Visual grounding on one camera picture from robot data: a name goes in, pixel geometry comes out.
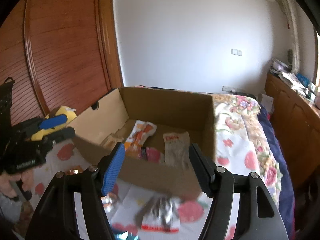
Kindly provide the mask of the person's left hand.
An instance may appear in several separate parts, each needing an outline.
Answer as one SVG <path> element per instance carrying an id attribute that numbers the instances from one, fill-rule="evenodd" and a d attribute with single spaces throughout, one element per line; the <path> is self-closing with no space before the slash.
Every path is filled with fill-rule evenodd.
<path id="1" fill-rule="evenodd" d="M 27 170 L 27 171 L 24 171 L 23 173 L 18 173 L 13 175 L 3 172 L 1 174 L 1 184 L 0 184 L 1 193 L 9 198 L 17 197 L 17 193 L 14 190 L 14 188 L 11 186 L 10 182 L 11 181 L 17 182 L 20 180 L 22 181 L 23 191 L 30 191 L 34 183 L 33 170 Z"/>

